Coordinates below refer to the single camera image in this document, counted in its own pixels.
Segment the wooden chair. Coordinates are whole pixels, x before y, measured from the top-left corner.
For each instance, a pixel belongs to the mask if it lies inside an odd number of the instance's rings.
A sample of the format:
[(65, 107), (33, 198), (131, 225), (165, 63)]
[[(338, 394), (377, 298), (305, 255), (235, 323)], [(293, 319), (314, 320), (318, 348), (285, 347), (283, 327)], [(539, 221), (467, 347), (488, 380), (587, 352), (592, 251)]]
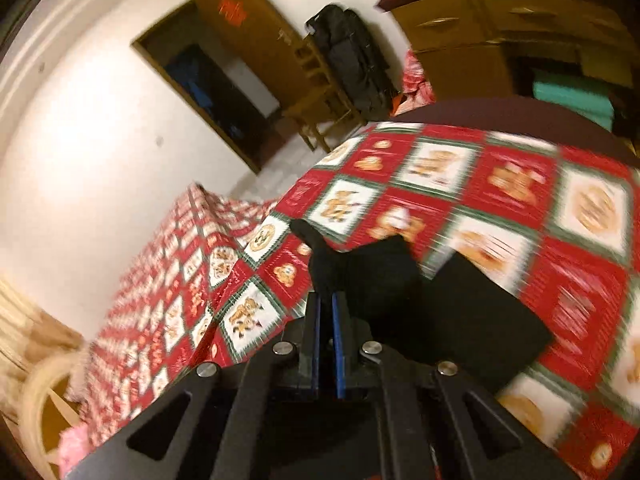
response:
[[(340, 130), (341, 125), (348, 122), (362, 126), (364, 119), (310, 35), (300, 40), (293, 52), (296, 62), (310, 84), (310, 90), (289, 106), (282, 116), (294, 122), (298, 134), (311, 151), (322, 148), (329, 154), (332, 148), (326, 142), (326, 137), (335, 130)], [(332, 115), (329, 127), (323, 131), (318, 128), (320, 120), (314, 114), (320, 104)]]

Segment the red plaid bag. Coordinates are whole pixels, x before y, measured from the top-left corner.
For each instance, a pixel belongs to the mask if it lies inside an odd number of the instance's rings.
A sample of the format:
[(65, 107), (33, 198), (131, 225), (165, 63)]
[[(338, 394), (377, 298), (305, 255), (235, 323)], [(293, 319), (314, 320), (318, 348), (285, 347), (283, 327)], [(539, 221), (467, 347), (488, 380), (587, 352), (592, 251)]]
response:
[(402, 69), (400, 95), (394, 99), (393, 116), (434, 104), (436, 96), (431, 81), (426, 78), (424, 69), (413, 53), (408, 50)]

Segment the beige patterned curtain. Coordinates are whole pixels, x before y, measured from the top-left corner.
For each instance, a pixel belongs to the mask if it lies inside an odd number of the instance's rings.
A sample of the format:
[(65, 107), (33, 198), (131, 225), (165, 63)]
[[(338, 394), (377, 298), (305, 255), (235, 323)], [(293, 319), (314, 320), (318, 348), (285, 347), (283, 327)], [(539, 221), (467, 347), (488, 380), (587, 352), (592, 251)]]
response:
[(17, 420), (24, 382), (32, 369), (51, 354), (75, 351), (80, 333), (43, 311), (14, 289), (0, 284), (1, 414)]

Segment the black pants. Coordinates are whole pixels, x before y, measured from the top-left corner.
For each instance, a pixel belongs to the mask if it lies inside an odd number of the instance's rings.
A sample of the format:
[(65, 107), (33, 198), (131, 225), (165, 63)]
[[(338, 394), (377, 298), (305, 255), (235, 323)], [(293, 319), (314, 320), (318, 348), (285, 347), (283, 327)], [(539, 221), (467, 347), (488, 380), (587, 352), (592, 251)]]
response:
[(361, 354), (378, 375), (378, 445), (386, 479), (565, 479), (566, 466), (497, 400), (551, 344), (518, 298), (465, 256), (426, 278), (399, 235), (339, 252), (307, 221), (321, 341), (333, 344), (332, 296), (369, 324)]

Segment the red paper door decoration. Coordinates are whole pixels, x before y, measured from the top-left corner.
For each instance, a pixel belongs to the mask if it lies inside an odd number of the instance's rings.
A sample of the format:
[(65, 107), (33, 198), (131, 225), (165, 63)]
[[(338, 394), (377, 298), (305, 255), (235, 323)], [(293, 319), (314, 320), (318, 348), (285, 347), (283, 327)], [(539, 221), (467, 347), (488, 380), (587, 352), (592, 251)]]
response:
[(241, 27), (247, 19), (247, 12), (241, 0), (220, 0), (218, 14), (234, 27)]

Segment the pink fluffy pillow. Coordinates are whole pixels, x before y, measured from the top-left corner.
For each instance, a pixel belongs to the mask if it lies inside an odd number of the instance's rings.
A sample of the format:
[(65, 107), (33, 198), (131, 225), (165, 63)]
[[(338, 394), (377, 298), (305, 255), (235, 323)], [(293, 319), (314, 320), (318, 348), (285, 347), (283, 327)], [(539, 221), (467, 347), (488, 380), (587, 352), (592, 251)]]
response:
[(67, 428), (60, 433), (58, 441), (58, 471), (65, 479), (70, 471), (92, 450), (89, 426), (85, 422)]

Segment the brown wooden dresser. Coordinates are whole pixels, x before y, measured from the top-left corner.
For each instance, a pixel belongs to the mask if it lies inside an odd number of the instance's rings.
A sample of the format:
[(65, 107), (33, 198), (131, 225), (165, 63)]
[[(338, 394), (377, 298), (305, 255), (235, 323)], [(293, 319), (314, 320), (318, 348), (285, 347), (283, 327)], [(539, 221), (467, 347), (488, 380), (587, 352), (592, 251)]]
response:
[(603, 84), (639, 122), (637, 0), (378, 0), (439, 102), (527, 96), (540, 70)]

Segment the brown wooden door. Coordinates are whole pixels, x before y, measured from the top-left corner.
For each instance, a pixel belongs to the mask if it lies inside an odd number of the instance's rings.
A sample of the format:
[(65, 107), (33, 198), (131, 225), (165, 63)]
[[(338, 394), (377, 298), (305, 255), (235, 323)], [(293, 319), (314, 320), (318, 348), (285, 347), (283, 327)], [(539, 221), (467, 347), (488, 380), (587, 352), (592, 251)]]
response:
[(241, 27), (231, 26), (218, 14), (219, 1), (194, 3), (222, 43), (253, 71), (283, 108), (302, 98), (310, 84), (293, 52), (299, 33), (269, 0), (241, 0), (247, 12)]

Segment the cream wooden headboard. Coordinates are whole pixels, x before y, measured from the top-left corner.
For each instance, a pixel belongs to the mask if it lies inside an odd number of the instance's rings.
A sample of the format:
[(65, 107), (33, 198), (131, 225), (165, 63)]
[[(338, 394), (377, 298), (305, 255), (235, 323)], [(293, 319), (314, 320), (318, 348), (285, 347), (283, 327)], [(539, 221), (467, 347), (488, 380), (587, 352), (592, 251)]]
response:
[(18, 404), (23, 450), (43, 479), (59, 479), (58, 445), (62, 431), (80, 422), (79, 404), (64, 396), (80, 352), (48, 356), (32, 369)]

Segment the red patchwork bear bedspread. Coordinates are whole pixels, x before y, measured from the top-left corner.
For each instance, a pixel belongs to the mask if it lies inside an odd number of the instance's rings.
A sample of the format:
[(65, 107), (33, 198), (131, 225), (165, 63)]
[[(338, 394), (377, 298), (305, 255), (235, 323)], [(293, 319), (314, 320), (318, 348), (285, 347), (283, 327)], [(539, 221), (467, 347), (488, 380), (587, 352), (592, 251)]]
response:
[(634, 479), (639, 161), (379, 122), (280, 200), (191, 184), (90, 348), (72, 479)]

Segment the black folded stroller bag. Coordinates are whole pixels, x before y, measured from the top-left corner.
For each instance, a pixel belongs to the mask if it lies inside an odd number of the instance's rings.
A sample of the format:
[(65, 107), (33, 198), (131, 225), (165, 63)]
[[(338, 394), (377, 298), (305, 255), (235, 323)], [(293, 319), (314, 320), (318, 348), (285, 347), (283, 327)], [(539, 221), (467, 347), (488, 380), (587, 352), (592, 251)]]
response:
[(368, 122), (390, 116), (397, 94), (390, 66), (359, 14), (330, 3), (305, 26), (360, 115)]

